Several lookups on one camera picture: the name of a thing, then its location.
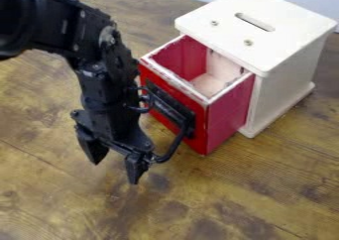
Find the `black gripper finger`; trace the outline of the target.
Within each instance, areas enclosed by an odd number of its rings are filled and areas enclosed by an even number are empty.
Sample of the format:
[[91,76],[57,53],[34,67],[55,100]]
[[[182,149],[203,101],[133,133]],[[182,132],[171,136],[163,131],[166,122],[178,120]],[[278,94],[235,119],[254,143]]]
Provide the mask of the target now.
[[89,160],[98,165],[109,153],[109,147],[102,144],[101,140],[85,128],[79,127],[77,132],[85,154]]
[[125,159],[127,177],[131,184],[138,184],[143,174],[149,171],[150,164],[141,154],[130,154]]

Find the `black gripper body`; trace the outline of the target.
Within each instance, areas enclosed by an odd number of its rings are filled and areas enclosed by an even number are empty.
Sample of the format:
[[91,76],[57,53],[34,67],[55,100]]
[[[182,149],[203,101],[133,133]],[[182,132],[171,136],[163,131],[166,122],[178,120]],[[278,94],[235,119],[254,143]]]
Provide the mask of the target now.
[[150,153],[154,143],[139,126],[139,117],[147,109],[139,107],[141,87],[138,60],[122,42],[113,26],[106,26],[98,39],[98,59],[78,60],[73,68],[82,86],[83,110],[73,113],[77,130],[85,128],[109,149],[123,155],[133,151]]

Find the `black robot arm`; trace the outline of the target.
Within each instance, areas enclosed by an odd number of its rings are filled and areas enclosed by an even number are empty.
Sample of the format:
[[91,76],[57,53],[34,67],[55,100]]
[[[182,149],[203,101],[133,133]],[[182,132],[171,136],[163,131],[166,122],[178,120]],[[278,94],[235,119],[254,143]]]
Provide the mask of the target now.
[[137,184],[154,144],[139,127],[138,60],[115,22],[78,0],[0,0],[0,60],[33,49],[65,57],[78,76],[83,108],[73,118],[89,159],[99,164],[110,150],[118,151]]

